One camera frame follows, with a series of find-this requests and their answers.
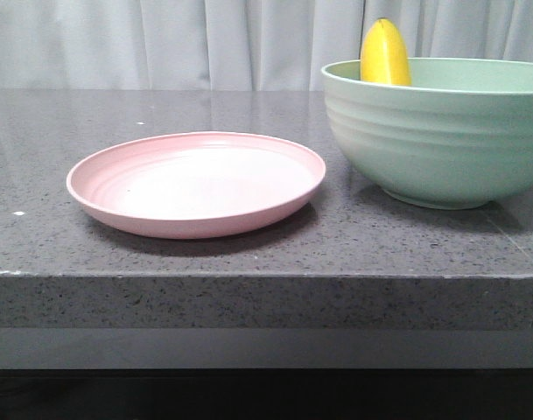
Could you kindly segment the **yellow banana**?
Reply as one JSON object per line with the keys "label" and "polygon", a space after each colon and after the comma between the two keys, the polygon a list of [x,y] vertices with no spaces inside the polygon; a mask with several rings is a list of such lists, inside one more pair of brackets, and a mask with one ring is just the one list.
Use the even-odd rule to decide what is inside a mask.
{"label": "yellow banana", "polygon": [[361,45],[360,76],[362,81],[410,86],[410,66],[401,32],[388,18],[377,19]]}

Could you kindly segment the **pink plate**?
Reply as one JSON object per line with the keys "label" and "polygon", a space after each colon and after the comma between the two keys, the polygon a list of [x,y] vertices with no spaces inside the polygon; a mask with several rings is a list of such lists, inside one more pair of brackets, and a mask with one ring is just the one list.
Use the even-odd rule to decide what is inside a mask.
{"label": "pink plate", "polygon": [[67,190],[97,221],[165,239],[205,239],[267,227],[316,193],[324,160],[276,137],[193,132],[121,143],[84,158]]}

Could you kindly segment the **green bowl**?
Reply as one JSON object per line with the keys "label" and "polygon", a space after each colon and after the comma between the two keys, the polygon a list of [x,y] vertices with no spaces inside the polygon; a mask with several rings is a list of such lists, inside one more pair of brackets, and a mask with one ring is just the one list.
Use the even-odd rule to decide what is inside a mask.
{"label": "green bowl", "polygon": [[413,58],[408,87],[324,66],[326,112],[343,155],[392,197],[466,209],[533,186],[533,63]]}

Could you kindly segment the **white curtain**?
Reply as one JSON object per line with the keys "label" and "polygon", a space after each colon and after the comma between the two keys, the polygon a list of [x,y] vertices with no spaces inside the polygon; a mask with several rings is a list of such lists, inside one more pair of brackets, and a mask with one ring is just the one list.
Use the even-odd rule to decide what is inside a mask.
{"label": "white curtain", "polygon": [[413,57],[533,62],[533,1],[0,1],[0,88],[318,90],[378,18]]}

